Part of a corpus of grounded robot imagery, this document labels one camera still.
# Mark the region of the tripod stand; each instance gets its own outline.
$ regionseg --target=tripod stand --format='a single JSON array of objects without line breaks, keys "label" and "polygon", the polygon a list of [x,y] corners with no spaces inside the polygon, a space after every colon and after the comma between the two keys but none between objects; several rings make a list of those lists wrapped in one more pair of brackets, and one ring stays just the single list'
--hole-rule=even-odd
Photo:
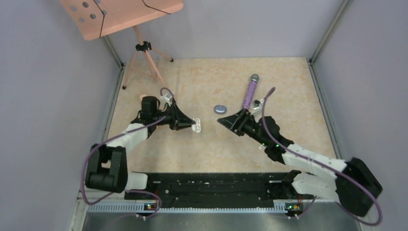
[{"label": "tripod stand", "polygon": [[149,65],[149,69],[150,69],[150,73],[151,73],[151,74],[149,75],[148,73],[145,73],[145,72],[142,72],[142,71],[139,71],[139,70],[134,70],[134,71],[137,71],[137,72],[142,73],[142,74],[147,75],[147,76],[151,76],[151,77],[152,77],[153,79],[155,79],[155,80],[157,80],[157,78],[159,78],[160,81],[163,83],[163,85],[166,87],[167,84],[166,84],[166,82],[163,80],[162,75],[161,75],[160,72],[159,72],[159,69],[157,69],[156,64],[154,63],[152,57],[150,56],[149,50],[155,51],[155,52],[158,53],[159,55],[161,55],[161,56],[167,58],[170,62],[173,62],[174,60],[173,60],[170,56],[168,56],[168,55],[164,54],[163,52],[159,51],[158,49],[156,49],[155,47],[152,47],[149,42],[143,41],[143,37],[142,37],[142,35],[141,35],[141,33],[140,33],[140,30],[139,30],[139,28],[138,28],[137,25],[136,25],[136,26],[133,26],[133,29],[135,30],[136,37],[137,37],[138,40],[139,40],[139,44],[136,45],[135,55],[133,56],[132,62],[131,62],[131,64],[130,64],[130,67],[128,67],[127,72],[125,73],[125,81],[123,82],[122,89],[126,89],[126,86],[127,86],[127,83],[128,83],[128,81],[129,81],[129,77],[130,77],[130,72],[131,72],[132,70],[134,70],[134,69],[133,69],[133,65],[135,64],[135,62],[136,62],[136,60],[137,60],[137,58],[138,58],[138,53],[139,53],[140,51],[144,53],[144,57],[146,58],[147,64]]}]

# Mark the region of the metal floor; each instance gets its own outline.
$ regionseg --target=metal floor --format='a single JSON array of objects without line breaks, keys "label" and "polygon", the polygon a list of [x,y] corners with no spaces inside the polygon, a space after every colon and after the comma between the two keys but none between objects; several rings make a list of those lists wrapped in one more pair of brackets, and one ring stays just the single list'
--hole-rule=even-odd
[{"label": "metal floor", "polygon": [[87,213],[83,231],[359,231],[359,225],[334,203],[317,202],[299,220],[280,214],[158,214],[147,221],[123,213]]}]

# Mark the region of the small blue object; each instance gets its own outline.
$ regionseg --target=small blue object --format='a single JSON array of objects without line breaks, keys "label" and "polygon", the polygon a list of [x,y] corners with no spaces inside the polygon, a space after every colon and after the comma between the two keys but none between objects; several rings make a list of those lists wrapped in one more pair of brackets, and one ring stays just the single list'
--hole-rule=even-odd
[{"label": "small blue object", "polygon": [[219,115],[223,115],[225,113],[227,113],[227,107],[223,106],[223,105],[217,105],[214,107],[214,112],[219,114]]}]

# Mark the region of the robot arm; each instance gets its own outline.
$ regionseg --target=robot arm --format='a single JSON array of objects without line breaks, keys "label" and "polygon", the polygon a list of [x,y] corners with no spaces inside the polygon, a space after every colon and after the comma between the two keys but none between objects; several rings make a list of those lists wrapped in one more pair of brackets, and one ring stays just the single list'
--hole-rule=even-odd
[{"label": "robot arm", "polygon": [[[121,193],[127,189],[144,189],[147,175],[143,173],[128,173],[127,153],[130,153],[141,141],[148,139],[156,130],[156,126],[169,125],[171,130],[192,128],[200,131],[200,120],[190,119],[178,108],[176,101],[166,94],[162,97],[167,103],[159,110],[160,101],[154,96],[142,99],[141,110],[137,117],[122,132],[124,135],[100,147],[89,159],[85,176],[85,185],[91,189]],[[135,132],[129,131],[144,127],[151,123],[154,126],[142,128]],[[110,168],[102,167],[102,163],[110,161]]]},{"label": "robot arm", "polygon": [[266,116],[266,125],[272,136],[288,149],[307,158],[300,158],[287,152],[268,136],[261,119],[256,122],[255,116],[259,113],[262,103],[263,100],[255,101],[255,109],[252,113],[244,108],[234,115],[220,118],[217,121],[236,135],[243,136],[246,134],[259,142],[265,147],[265,153],[271,160],[285,165],[300,167],[308,171],[306,173],[293,170],[288,173],[282,182],[286,185],[288,193],[293,192],[325,197],[341,203],[345,209],[356,216],[365,216],[373,205],[373,201],[355,184],[342,177],[338,177],[329,169],[321,167],[312,160],[319,161],[348,175],[377,198],[383,188],[365,163],[357,158],[352,158],[350,161],[332,159],[302,148],[293,141],[283,137],[280,134],[280,127],[276,124],[275,120],[270,116]]}]

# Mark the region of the white plastic clip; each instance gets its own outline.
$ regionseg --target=white plastic clip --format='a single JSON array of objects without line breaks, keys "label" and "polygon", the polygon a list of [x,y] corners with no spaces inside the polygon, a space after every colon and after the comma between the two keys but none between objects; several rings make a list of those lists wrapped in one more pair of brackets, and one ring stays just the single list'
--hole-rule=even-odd
[{"label": "white plastic clip", "polygon": [[251,112],[251,115],[254,117],[257,117],[258,115],[260,115],[262,111],[262,105],[264,105],[264,99],[260,99],[256,101],[259,101],[259,103],[255,104],[255,101],[254,101],[254,110]]},{"label": "white plastic clip", "polygon": [[173,98],[173,97],[171,96],[170,93],[167,93],[167,94],[165,94],[165,95],[160,96],[160,99],[161,99],[162,101],[165,101],[166,103],[168,103],[168,105],[171,105],[171,99],[172,99],[172,98]]},{"label": "white plastic clip", "polygon": [[195,121],[195,124],[193,124],[191,126],[192,130],[199,133],[201,131],[201,122],[199,118],[193,118],[193,120]]}]

